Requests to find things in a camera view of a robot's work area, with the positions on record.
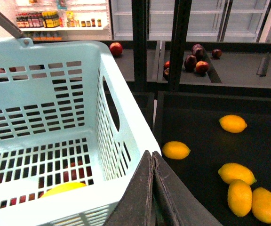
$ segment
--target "refrigerated display case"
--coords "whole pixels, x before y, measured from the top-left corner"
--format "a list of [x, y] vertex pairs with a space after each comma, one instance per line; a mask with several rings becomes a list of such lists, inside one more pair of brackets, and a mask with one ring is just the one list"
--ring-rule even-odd
[[[192, 0], [187, 41], [256, 42], [270, 1]], [[171, 40], [174, 3], [150, 1], [149, 40]], [[131, 1], [111, 0], [111, 6], [114, 39], [131, 40]]]
[[256, 42], [270, 0], [233, 1], [223, 41]]
[[[23, 32], [59, 32], [64, 40], [111, 40], [112, 27], [109, 2], [107, 0], [66, 0], [63, 1], [63, 7], [57, 5], [56, 0], [41, 0], [38, 3], [30, 3], [28, 0], [15, 0], [17, 12], [44, 12], [56, 11], [63, 20], [63, 27], [37, 27], [21, 28]], [[66, 12], [72, 11], [78, 24], [67, 26]], [[96, 20], [96, 26], [81, 25], [82, 21]], [[97, 26], [97, 20], [100, 19], [101, 26]]]

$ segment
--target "produce bin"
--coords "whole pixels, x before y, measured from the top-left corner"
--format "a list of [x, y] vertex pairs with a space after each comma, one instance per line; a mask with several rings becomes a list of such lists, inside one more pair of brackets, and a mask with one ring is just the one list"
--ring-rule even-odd
[[[119, 42], [123, 46], [122, 55], [115, 57], [115, 61], [125, 78], [129, 88], [134, 90], [135, 71], [134, 71], [134, 44], [133, 41], [112, 40], [102, 41], [107, 46], [113, 42]], [[147, 41], [147, 87], [149, 91], [154, 91], [159, 67], [160, 41]]]
[[[170, 60], [170, 47], [171, 47], [171, 42], [169, 41], [162, 42], [162, 49], [161, 49], [160, 57], [159, 57], [158, 83], [167, 83], [165, 78], [163, 78], [163, 71], [164, 71], [163, 67], [164, 67], [164, 63]], [[211, 70], [212, 64], [210, 62], [208, 55], [206, 54], [203, 60], [210, 64], [210, 68], [205, 74], [199, 74], [196, 72], [187, 72], [185, 70], [184, 61], [187, 55], [191, 55], [192, 45], [187, 45], [187, 47], [189, 48], [185, 50], [184, 56], [183, 56], [183, 67], [181, 71], [180, 84], [208, 85], [208, 84], [211, 84], [212, 82], [219, 82], [218, 81], [219, 78], [216, 74], [216, 71]]]
[[[189, 54], [196, 42], [187, 42], [186, 54]], [[271, 44], [269, 43], [233, 43], [233, 42], [200, 42], [206, 50], [207, 58], [214, 68], [212, 73], [197, 77], [194, 73], [181, 71], [179, 91], [225, 94], [233, 96], [271, 97]], [[220, 59], [213, 59], [212, 50], [221, 49]], [[257, 75], [262, 58], [269, 53], [269, 64], [266, 76]], [[158, 90], [167, 91], [167, 81], [162, 78], [163, 64], [169, 60], [170, 42], [165, 44], [159, 61]]]
[[[108, 47], [0, 39], [0, 68], [0, 226], [102, 225], [159, 151]], [[87, 186], [39, 198], [70, 181]]]
[[[239, 115], [241, 133], [223, 130], [219, 119]], [[224, 226], [263, 226], [252, 212], [237, 217], [227, 203], [228, 184], [218, 170], [228, 162], [248, 167], [257, 182], [252, 190], [271, 191], [271, 98], [159, 92], [154, 135], [160, 145], [181, 141], [191, 152], [183, 160], [165, 161], [198, 201]]]

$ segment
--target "refrigerator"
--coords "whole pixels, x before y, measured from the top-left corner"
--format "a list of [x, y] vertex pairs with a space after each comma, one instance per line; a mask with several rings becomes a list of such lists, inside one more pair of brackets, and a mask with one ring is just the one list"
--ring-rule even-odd
[[[271, 0], [192, 0], [187, 41], [256, 42]], [[113, 36], [132, 40], [131, 0], [111, 0]], [[174, 0], [150, 0], [149, 39], [171, 40]]]

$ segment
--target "display rack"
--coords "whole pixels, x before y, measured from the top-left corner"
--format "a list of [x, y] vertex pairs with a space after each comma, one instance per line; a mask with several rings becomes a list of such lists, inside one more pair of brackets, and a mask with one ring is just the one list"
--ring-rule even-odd
[[59, 16], [66, 19], [66, 11], [73, 11], [74, 16], [81, 21], [87, 21], [91, 18], [101, 19], [102, 26], [96, 27], [55, 27], [55, 28], [21, 28], [23, 32], [60, 32], [62, 40], [81, 40], [81, 39], [112, 39], [112, 27], [110, 17], [109, 2], [99, 1], [81, 1], [68, 0], [65, 8], [58, 8], [56, 1], [42, 0], [36, 4], [30, 4], [28, 0], [16, 0], [17, 12], [43, 12], [57, 11]]

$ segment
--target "lemon in basket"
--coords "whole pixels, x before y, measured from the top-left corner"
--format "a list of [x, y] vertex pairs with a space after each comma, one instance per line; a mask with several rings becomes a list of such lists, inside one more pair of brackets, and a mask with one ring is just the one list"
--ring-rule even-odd
[[62, 185], [59, 185], [59, 186], [52, 188], [51, 190], [44, 193], [41, 196], [41, 198], [48, 197], [48, 196], [51, 196], [54, 194], [59, 194], [62, 192], [67, 192], [67, 191], [74, 190], [74, 189], [81, 188], [81, 187], [85, 187], [85, 186], [86, 186], [86, 184], [80, 183], [80, 182], [68, 182], [68, 183], [65, 183], [65, 184], [62, 184]]
[[222, 117], [219, 123], [224, 130], [230, 133], [241, 133], [247, 127], [243, 118], [233, 114]]
[[163, 146], [164, 155], [170, 159], [184, 159], [190, 153], [187, 145], [179, 141], [170, 141]]

